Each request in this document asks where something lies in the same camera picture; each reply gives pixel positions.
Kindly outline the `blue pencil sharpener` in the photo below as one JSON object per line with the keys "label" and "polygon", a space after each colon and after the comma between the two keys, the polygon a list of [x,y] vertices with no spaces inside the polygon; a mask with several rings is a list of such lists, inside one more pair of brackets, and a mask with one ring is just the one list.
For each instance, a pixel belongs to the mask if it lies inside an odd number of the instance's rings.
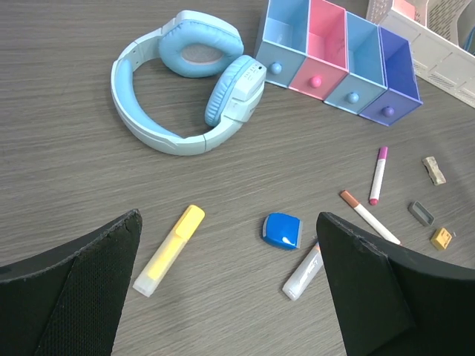
{"label": "blue pencil sharpener", "polygon": [[276,248],[295,250],[300,248],[302,227],[297,217],[273,212],[263,221],[262,239]]}

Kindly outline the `blue capped white marker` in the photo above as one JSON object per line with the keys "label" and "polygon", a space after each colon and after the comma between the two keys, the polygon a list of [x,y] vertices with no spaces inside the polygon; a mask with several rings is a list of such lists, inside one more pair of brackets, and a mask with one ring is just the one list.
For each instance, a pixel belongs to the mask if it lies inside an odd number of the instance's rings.
{"label": "blue capped white marker", "polygon": [[324,261],[319,243],[316,243],[284,283],[282,292],[292,301],[296,301],[323,267]]}

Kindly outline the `grey eraser sleeve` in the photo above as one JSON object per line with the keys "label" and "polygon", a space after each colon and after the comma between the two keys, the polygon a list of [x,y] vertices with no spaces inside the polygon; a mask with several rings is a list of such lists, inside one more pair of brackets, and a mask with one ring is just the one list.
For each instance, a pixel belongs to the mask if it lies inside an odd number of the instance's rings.
{"label": "grey eraser sleeve", "polygon": [[423,226],[433,225],[435,217],[419,201],[413,201],[407,209]]}

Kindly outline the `small yellow eraser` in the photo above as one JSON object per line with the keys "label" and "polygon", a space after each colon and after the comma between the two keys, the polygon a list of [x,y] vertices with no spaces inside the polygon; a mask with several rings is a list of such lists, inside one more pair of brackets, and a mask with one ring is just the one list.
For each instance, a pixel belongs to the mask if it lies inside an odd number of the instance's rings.
{"label": "small yellow eraser", "polygon": [[446,250],[452,240],[452,234],[446,228],[438,228],[430,239],[432,245],[439,251]]}

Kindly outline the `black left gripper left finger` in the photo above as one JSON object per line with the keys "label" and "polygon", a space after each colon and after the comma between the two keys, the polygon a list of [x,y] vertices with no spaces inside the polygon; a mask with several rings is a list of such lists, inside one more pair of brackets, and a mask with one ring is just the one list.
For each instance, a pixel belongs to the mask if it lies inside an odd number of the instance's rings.
{"label": "black left gripper left finger", "polygon": [[2,355],[110,355],[143,220],[133,209],[1,267]]}

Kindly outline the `brown capped white pen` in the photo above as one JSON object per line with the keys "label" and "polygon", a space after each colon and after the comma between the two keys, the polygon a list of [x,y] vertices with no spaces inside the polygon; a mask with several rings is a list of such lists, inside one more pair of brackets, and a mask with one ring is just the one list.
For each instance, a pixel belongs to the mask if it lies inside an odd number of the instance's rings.
{"label": "brown capped white pen", "polygon": [[401,241],[383,226],[348,190],[343,190],[340,197],[383,239],[400,245]]}

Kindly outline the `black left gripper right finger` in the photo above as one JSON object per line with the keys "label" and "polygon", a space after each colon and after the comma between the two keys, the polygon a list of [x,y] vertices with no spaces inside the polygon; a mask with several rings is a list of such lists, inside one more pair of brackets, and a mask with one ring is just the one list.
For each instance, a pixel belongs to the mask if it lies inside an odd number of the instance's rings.
{"label": "black left gripper right finger", "polygon": [[316,232],[348,355],[474,354],[474,270],[330,212]]}

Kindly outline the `magenta capped white pen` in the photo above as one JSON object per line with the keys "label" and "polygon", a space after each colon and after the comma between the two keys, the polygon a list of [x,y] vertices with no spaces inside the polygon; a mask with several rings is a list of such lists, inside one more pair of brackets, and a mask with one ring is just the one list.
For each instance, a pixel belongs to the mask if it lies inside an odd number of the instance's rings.
{"label": "magenta capped white pen", "polygon": [[379,149],[379,155],[373,175],[373,183],[370,190],[369,204],[377,205],[381,193],[381,187],[384,177],[384,170],[387,160],[388,147],[383,146]]}

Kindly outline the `beige worn eraser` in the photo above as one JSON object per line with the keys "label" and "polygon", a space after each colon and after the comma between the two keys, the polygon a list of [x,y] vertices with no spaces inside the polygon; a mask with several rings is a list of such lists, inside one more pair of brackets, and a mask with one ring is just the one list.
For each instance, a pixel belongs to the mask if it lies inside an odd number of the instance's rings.
{"label": "beige worn eraser", "polygon": [[425,166],[427,173],[435,186],[442,185],[446,183],[444,174],[439,168],[439,165],[434,156],[427,156],[422,160],[423,165]]}

